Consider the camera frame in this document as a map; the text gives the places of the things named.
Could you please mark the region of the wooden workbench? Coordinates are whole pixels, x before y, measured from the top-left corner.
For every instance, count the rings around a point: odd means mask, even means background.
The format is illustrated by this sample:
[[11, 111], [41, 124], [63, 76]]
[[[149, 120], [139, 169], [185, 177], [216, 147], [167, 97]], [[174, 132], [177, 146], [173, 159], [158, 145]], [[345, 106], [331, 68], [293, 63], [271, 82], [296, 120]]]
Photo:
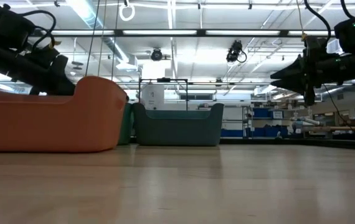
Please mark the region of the wooden workbench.
[[303, 132], [331, 132], [331, 131], [355, 131], [355, 127], [348, 126], [304, 126]]

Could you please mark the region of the shelf with blue crates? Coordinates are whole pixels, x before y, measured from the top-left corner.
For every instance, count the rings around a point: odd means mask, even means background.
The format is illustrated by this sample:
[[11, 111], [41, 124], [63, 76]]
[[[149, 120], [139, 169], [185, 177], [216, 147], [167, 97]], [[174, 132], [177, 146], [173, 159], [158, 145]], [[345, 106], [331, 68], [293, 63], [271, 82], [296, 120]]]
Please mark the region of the shelf with blue crates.
[[226, 106], [222, 138], [276, 138], [288, 135], [289, 122], [283, 111], [250, 106]]

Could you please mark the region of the black overhead light bar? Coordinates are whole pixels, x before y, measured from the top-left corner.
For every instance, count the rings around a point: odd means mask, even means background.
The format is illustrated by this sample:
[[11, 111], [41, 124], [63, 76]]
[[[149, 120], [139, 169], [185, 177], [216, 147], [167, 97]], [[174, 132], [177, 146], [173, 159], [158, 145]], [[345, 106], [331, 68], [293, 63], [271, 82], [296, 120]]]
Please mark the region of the black overhead light bar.
[[301, 37], [301, 30], [222, 29], [56, 29], [54, 37]]

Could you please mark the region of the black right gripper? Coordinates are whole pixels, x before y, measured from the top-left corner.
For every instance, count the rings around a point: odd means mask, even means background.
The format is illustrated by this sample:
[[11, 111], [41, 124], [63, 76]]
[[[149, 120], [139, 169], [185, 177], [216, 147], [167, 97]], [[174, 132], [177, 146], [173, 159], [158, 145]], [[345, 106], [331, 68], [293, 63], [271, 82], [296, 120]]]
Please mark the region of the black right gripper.
[[[315, 36], [306, 36], [304, 39], [305, 49], [303, 57], [298, 55], [297, 59], [289, 66], [270, 75], [271, 79], [280, 79], [271, 82], [271, 85], [303, 93], [306, 106], [315, 103], [314, 87], [318, 84], [318, 72], [316, 64], [324, 59], [326, 53], [326, 39]], [[303, 82], [298, 79], [283, 79], [297, 73], [303, 68]]]

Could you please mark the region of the blue plastic bin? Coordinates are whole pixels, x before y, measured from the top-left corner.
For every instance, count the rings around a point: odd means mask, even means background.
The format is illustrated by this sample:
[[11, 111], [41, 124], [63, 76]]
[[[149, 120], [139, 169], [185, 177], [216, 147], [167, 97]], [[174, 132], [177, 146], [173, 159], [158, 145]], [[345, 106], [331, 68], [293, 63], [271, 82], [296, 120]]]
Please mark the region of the blue plastic bin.
[[224, 105], [210, 110], [146, 110], [133, 104], [136, 142], [142, 146], [216, 146], [220, 142]]

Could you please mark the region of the orange plastic bin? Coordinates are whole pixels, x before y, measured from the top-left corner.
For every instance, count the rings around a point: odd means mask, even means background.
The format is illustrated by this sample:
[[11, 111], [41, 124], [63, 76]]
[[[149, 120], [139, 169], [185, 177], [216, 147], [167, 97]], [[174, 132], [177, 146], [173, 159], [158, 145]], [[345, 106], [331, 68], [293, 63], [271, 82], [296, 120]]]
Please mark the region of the orange plastic bin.
[[126, 93], [100, 77], [72, 96], [0, 91], [0, 152], [100, 152], [118, 144]]

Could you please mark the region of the green plastic bin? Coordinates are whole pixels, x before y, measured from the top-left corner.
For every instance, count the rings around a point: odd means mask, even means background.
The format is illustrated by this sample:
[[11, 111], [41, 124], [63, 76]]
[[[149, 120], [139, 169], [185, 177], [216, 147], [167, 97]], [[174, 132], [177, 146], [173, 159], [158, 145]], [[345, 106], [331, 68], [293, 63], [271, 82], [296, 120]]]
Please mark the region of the green plastic bin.
[[118, 145], [127, 145], [130, 143], [132, 128], [133, 128], [132, 104], [127, 103], [124, 108]]

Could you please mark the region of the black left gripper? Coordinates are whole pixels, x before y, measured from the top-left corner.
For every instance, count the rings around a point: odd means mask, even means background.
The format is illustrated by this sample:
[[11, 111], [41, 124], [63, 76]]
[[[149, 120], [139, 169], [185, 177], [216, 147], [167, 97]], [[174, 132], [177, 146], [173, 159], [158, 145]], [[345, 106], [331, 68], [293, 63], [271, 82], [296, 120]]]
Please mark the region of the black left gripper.
[[29, 94], [73, 95], [75, 85], [67, 78], [68, 58], [49, 46], [15, 56], [18, 80], [32, 86]]

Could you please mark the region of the black aluminium table frame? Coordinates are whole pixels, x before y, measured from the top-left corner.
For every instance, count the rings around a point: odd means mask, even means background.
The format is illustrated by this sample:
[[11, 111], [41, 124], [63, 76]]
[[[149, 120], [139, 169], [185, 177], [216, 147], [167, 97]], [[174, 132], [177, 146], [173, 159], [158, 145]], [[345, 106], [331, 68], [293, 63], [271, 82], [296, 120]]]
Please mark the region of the black aluminium table frame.
[[355, 150], [355, 141], [335, 139], [221, 139], [220, 144], [301, 145]]

